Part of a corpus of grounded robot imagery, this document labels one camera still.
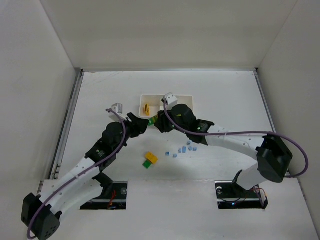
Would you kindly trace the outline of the yellow curved lego brick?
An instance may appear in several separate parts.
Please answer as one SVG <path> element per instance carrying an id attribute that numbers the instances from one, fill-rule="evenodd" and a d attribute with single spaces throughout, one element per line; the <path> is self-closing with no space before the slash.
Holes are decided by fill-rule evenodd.
<path id="1" fill-rule="evenodd" d="M 155 156 L 152 152 L 147 152 L 144 157 L 146 158 L 147 161 L 149 161 L 151 164 L 156 164 L 158 161 L 158 157 Z"/>

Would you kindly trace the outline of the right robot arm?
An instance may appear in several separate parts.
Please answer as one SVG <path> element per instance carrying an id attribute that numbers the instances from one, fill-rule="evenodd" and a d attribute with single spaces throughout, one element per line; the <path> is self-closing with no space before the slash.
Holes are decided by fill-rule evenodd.
<path id="1" fill-rule="evenodd" d="M 155 127 L 161 133 L 177 130 L 196 144 L 225 148 L 246 155 L 256 164 L 240 170 L 233 184 L 250 190 L 263 182 L 283 182 L 293 154 L 276 135 L 269 133 L 245 133 L 233 135 L 221 126 L 207 120 L 197 119 L 185 104 L 157 113 Z"/>

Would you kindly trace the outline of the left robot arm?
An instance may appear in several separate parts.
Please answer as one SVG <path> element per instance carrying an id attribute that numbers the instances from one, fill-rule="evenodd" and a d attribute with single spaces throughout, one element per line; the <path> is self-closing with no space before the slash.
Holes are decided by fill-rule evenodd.
<path id="1" fill-rule="evenodd" d="M 80 207 L 104 190 L 111 189 L 113 181 L 103 171 L 116 160 L 128 139 L 146 132 L 149 121 L 133 113 L 122 118 L 112 109 L 108 112 L 118 120 L 106 126 L 101 138 L 75 167 L 50 189 L 30 193 L 24 198 L 21 221 L 27 226 L 27 239 L 49 239 L 70 209 Z"/>

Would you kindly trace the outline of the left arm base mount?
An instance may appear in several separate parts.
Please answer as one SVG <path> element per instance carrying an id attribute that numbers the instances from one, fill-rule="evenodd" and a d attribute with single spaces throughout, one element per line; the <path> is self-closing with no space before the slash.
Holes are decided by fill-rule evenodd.
<path id="1" fill-rule="evenodd" d="M 100 173 L 93 178 L 99 182 L 102 192 L 87 201 L 80 210 L 125 210 L 127 208 L 128 182 L 113 181 L 106 174 Z"/>

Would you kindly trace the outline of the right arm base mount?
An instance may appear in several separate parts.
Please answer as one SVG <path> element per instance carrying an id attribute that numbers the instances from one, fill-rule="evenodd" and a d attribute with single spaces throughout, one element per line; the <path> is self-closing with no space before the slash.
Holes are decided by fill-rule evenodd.
<path id="1" fill-rule="evenodd" d="M 265 190 L 259 185 L 245 190 L 232 181 L 216 181 L 215 192 L 219 210 L 265 210 L 269 204 Z"/>

